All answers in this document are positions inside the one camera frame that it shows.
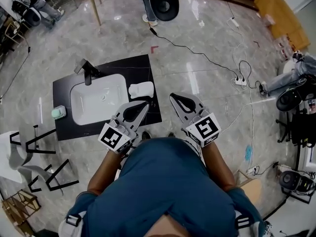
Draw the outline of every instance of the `white sink basin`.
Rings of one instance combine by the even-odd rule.
[[[77,84],[70,91],[73,119],[78,125],[108,120],[117,109],[128,103],[125,78],[114,74],[92,80],[86,86]]]

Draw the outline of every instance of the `tile floor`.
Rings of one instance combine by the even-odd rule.
[[[169,101],[171,92],[183,91],[197,95],[215,113],[222,129],[226,129],[237,117],[243,105],[261,99],[257,89],[238,92],[230,80],[234,74],[209,63],[205,57],[190,53],[186,48],[174,47],[168,41],[155,37],[142,22],[145,12],[141,0],[96,0],[102,26],[96,23],[89,0],[79,0],[76,9],[70,2],[63,6],[66,13],[52,30],[43,26],[31,29],[27,40],[32,48],[21,71],[15,78],[0,106],[0,133],[16,130],[20,120],[37,123],[45,129],[53,129],[50,116],[52,103],[52,83],[70,75],[81,58],[95,65],[140,54],[149,54],[162,122],[142,127],[155,137],[165,136],[174,131],[183,138],[180,121]],[[231,4],[240,30],[244,35],[247,60],[252,66],[249,77],[254,86],[256,80],[268,80],[277,74],[280,57],[274,49],[273,39],[262,24],[256,12]],[[212,61],[234,69],[232,59],[234,47],[241,42],[241,35],[226,24],[231,17],[227,3],[218,0],[180,0],[180,12],[170,22],[159,22],[155,27],[159,36],[172,40],[175,44],[187,45],[196,52],[204,52]],[[159,46],[151,54],[151,46]],[[27,56],[27,46],[22,43],[14,53],[9,53],[0,71],[0,92],[10,84],[17,69]],[[236,60],[244,59],[242,46],[235,52]],[[242,72],[246,75],[243,64]],[[286,143],[278,144],[279,127],[275,123],[279,112],[275,102],[253,105],[254,156],[253,165],[265,169],[279,160],[294,164],[295,150]],[[86,189],[87,183],[106,154],[105,148],[97,142],[98,136],[90,136],[70,141],[54,142],[53,136],[46,140],[57,155],[36,155],[32,161],[46,167],[52,163],[58,167],[69,158],[72,170],[79,184],[60,191],[38,193],[42,209],[31,219],[35,230],[57,227],[75,201],[78,193]],[[233,172],[239,168],[246,170],[245,149],[251,145],[252,109],[244,108],[238,120],[216,141],[225,161]],[[70,175],[69,168],[65,176]],[[262,215],[266,215],[283,199],[272,171],[259,176],[263,182],[262,201],[257,205]],[[0,187],[5,196],[14,194],[25,184],[19,185],[0,178]]]

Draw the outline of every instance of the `red tape mark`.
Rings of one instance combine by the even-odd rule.
[[[154,46],[152,46],[150,49],[151,49],[151,51],[152,51],[152,53],[154,53],[154,49],[155,48],[157,48],[157,47],[159,47],[158,45],[154,45]]]

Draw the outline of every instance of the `blue shirt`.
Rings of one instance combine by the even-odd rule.
[[[192,236],[234,237],[235,210],[260,221],[263,235],[262,219],[242,189],[224,192],[185,142],[158,138],[139,145],[100,196],[78,196],[68,214],[87,211],[82,237],[143,237],[164,214]]]

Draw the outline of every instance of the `black faucet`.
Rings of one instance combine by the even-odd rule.
[[[89,86],[91,85],[91,76],[100,77],[101,72],[98,71],[90,62],[85,59],[82,59],[77,67],[75,68],[75,73],[78,74],[81,69],[84,69],[84,84]]]

